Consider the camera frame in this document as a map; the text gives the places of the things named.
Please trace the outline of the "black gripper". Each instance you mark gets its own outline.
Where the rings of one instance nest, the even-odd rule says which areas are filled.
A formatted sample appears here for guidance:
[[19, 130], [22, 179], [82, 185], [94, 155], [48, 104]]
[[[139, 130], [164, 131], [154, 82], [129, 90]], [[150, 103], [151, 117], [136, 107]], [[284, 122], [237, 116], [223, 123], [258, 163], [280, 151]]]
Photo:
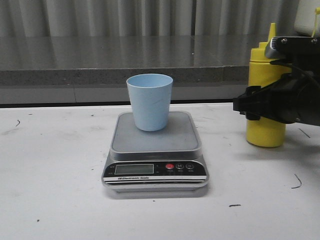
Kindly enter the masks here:
[[265, 56], [272, 60], [271, 65], [289, 68], [291, 72], [282, 74], [279, 80], [265, 87], [264, 100], [260, 96], [261, 86], [248, 86], [242, 95], [233, 98], [233, 110], [250, 121], [258, 121], [263, 116], [285, 124], [319, 125], [319, 37], [273, 37]]

